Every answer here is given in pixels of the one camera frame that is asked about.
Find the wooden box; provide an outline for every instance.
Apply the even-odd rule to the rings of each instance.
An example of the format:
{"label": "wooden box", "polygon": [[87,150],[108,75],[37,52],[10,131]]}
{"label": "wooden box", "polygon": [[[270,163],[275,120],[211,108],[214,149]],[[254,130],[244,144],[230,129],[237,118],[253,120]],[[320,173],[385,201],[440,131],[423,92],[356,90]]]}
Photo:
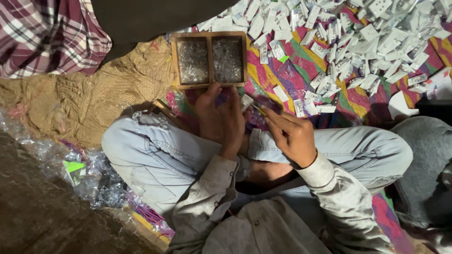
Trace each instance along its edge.
{"label": "wooden box", "polygon": [[[237,45],[239,57],[241,58],[241,77],[237,81],[230,83],[220,82],[222,87],[243,87],[248,80],[247,61],[246,61],[246,33],[244,32],[200,32],[200,33],[173,33],[171,35],[171,47],[173,54],[173,66],[176,73],[176,88],[177,89],[198,89],[206,88],[215,81],[215,68],[214,68],[214,53],[212,49],[212,43],[218,40],[226,39],[233,44]],[[198,47],[206,47],[207,49],[207,63],[203,62],[200,65],[206,67],[207,75],[201,82],[189,83],[182,80],[180,68],[180,51],[181,43],[194,42]]]}

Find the knee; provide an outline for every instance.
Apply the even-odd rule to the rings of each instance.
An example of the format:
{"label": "knee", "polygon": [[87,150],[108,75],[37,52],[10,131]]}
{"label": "knee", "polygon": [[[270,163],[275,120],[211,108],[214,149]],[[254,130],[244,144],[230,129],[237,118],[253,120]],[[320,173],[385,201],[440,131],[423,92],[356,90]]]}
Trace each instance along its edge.
{"label": "knee", "polygon": [[115,120],[102,136],[102,149],[108,159],[118,165],[123,165],[125,156],[130,153],[134,140],[138,135],[137,124],[131,118],[123,117]]}
{"label": "knee", "polygon": [[378,152],[380,157],[391,158],[388,176],[403,175],[413,161],[413,151],[408,143],[399,135],[386,130],[378,130],[380,139]]}

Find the concrete floor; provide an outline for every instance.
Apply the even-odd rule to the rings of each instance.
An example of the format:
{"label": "concrete floor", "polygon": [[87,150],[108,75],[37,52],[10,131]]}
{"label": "concrete floor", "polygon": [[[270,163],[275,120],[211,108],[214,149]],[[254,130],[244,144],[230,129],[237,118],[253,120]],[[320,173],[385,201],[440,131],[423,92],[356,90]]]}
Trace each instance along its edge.
{"label": "concrete floor", "polygon": [[49,182],[38,162],[0,132],[0,253],[161,253],[107,211]]}

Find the black cloth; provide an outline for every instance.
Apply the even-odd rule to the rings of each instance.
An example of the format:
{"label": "black cloth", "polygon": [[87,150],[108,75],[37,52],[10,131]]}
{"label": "black cloth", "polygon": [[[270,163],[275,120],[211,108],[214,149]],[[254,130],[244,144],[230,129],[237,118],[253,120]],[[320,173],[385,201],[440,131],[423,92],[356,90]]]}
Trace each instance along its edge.
{"label": "black cloth", "polygon": [[102,61],[122,57],[138,42],[206,21],[238,0],[91,0],[94,14],[113,47]]}

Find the gray fabric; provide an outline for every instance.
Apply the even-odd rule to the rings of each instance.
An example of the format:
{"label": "gray fabric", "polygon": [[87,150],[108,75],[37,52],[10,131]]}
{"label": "gray fabric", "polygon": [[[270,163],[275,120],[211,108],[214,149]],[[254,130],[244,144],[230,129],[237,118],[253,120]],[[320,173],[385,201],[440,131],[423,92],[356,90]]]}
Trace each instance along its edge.
{"label": "gray fabric", "polygon": [[[188,197],[176,204],[167,253],[331,252],[280,197],[251,202],[222,221],[237,197],[234,161],[215,155]],[[327,245],[344,254],[392,253],[392,245],[374,221],[372,196],[352,175],[321,153],[297,170],[329,218]]]}
{"label": "gray fabric", "polygon": [[397,180],[401,200],[395,200],[394,205],[398,217],[420,228],[451,225],[452,191],[443,181],[450,181],[452,127],[439,119],[420,116],[401,122],[391,131],[410,145],[414,157]]}

